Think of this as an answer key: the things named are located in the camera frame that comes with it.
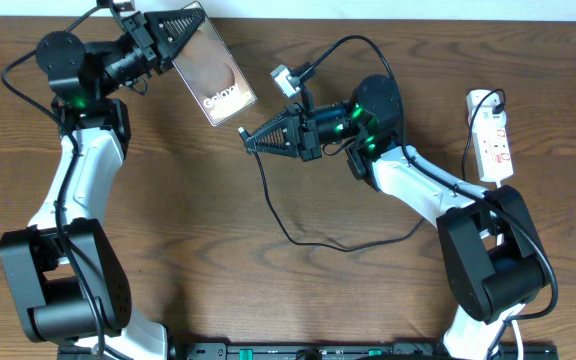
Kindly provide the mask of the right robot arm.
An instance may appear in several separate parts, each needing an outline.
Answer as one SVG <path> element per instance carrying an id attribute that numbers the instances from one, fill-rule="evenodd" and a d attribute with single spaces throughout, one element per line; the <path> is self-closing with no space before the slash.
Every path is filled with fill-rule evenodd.
<path id="1" fill-rule="evenodd" d="M 523 197 L 510 186 L 490 190 L 470 184 L 424 159 L 406 141 L 393 77 L 371 75 L 349 100 L 328 106 L 314 108 L 303 99 L 253 133 L 241 129 L 239 134 L 254 156 L 310 161 L 337 144 L 357 179 L 401 200 L 437 229 L 458 303 L 442 339 L 448 356 L 499 359 L 506 329 L 554 310 L 556 277 Z M 545 287 L 552 291 L 547 307 L 524 313 Z"/>

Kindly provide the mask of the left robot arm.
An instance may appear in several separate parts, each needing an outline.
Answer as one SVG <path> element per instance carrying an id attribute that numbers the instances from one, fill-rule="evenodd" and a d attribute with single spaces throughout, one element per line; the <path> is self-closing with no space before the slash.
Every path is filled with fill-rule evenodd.
<path id="1" fill-rule="evenodd" d="M 111 12 L 118 39 L 85 43 L 67 28 L 30 52 L 54 95 L 44 113 L 57 125 L 62 153 L 37 213 L 2 236 L 0 261 L 25 336 L 56 344 L 60 358 L 175 359 L 167 328 L 134 308 L 103 224 L 131 139 L 115 92 L 145 93 L 147 78 L 173 67 L 206 14 L 198 4 L 146 13 L 130 2 L 97 8 Z"/>

